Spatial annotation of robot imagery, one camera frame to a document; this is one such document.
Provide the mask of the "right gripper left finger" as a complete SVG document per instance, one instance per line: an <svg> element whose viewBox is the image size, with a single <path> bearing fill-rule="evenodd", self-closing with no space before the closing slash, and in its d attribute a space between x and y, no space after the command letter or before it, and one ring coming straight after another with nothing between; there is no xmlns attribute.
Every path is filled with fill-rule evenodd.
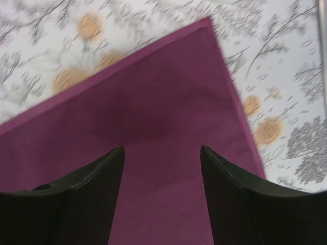
<svg viewBox="0 0 327 245"><path fill-rule="evenodd" d="M1 193L1 244L108 244L125 163L117 146L32 190Z"/></svg>

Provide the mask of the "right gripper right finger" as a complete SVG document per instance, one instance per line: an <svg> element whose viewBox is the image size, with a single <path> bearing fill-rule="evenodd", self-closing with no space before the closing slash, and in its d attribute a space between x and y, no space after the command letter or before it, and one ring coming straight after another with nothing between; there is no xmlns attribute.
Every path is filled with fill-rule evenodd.
<svg viewBox="0 0 327 245"><path fill-rule="evenodd" d="M207 146L200 158L214 244L326 244L325 191L277 185Z"/></svg>

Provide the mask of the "purple satin napkin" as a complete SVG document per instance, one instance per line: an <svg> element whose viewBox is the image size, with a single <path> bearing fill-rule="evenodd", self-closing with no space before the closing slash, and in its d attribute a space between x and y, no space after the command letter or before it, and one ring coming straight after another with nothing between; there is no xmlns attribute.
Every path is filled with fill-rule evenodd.
<svg viewBox="0 0 327 245"><path fill-rule="evenodd" d="M204 145L264 177L208 17L1 125L1 191L50 182L122 146L108 243L212 244Z"/></svg>

